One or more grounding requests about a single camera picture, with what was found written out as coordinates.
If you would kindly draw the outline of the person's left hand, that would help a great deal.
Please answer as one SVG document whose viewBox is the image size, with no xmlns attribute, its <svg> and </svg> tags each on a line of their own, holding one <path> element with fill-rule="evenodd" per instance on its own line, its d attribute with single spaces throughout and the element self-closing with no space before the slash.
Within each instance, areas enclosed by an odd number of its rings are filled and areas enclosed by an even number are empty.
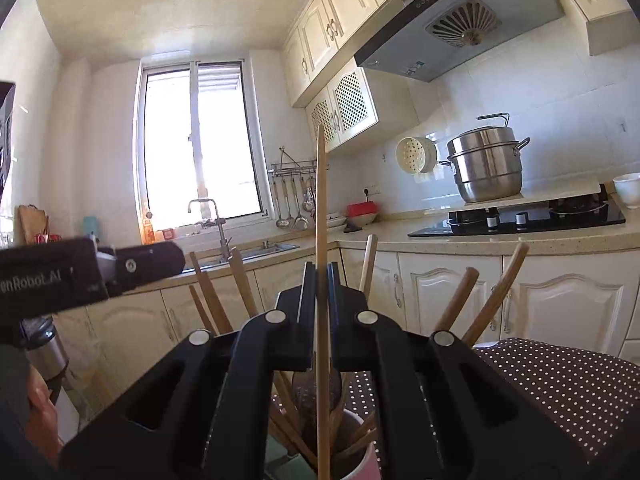
<svg viewBox="0 0 640 480">
<path fill-rule="evenodd" d="M 50 400 L 49 388 L 32 365 L 27 379 L 29 416 L 25 425 L 27 440 L 56 468 L 64 445 L 58 436 L 58 411 Z"/>
</svg>

